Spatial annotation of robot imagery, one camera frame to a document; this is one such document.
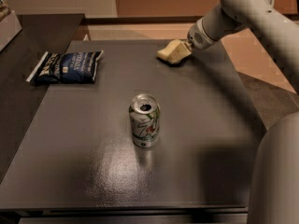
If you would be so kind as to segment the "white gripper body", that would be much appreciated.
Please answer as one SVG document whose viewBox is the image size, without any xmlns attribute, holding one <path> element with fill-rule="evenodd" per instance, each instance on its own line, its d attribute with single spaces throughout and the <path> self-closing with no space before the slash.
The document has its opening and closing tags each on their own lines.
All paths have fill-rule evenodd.
<svg viewBox="0 0 299 224">
<path fill-rule="evenodd" d="M 203 24 L 204 19 L 198 20 L 189 30 L 187 34 L 187 40 L 194 49 L 207 49 L 215 44 L 215 41 L 211 39 Z"/>
</svg>

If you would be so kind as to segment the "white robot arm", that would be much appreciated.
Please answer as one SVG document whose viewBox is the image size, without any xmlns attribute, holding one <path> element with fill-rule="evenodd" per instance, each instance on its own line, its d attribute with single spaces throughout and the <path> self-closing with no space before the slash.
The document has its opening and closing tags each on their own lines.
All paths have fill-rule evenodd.
<svg viewBox="0 0 299 224">
<path fill-rule="evenodd" d="M 276 73 L 253 77 L 299 92 L 299 26 L 274 8 L 274 0 L 220 0 L 188 32 L 195 49 L 249 28 L 268 53 Z M 299 224 L 299 113 L 273 124 L 255 158 L 248 224 Z"/>
</svg>

